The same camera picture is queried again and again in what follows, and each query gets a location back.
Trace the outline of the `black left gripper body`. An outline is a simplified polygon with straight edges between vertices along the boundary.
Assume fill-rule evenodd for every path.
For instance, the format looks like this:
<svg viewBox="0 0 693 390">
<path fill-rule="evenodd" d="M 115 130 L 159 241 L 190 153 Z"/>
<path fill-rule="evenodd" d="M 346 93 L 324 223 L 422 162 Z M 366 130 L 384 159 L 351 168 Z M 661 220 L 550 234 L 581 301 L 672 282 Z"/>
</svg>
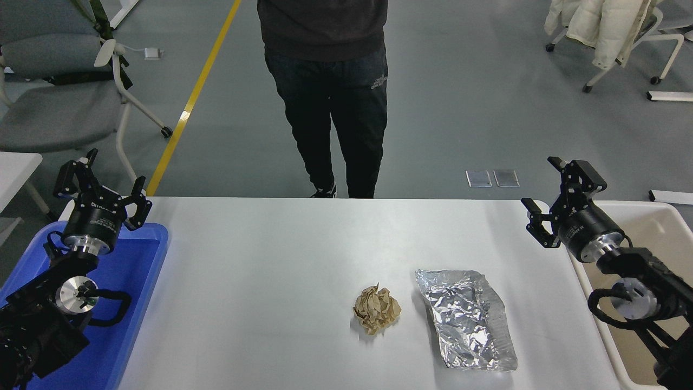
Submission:
<svg viewBox="0 0 693 390">
<path fill-rule="evenodd" d="M 82 193 L 61 234 L 64 246 L 76 248 L 87 237 L 99 240 L 99 250 L 114 250 L 124 219 L 125 207 L 118 193 Z"/>
</svg>

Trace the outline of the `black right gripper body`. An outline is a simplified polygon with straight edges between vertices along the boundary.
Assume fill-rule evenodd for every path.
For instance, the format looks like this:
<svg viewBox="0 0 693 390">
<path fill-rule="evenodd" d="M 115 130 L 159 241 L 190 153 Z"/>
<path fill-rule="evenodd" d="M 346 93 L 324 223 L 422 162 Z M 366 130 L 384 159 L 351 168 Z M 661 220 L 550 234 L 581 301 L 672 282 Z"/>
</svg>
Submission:
<svg viewBox="0 0 693 390">
<path fill-rule="evenodd" d="M 599 207 L 588 206 L 557 220 L 557 237 L 571 255 L 581 255 L 582 249 L 602 236 L 615 244 L 624 241 L 624 230 Z"/>
</svg>

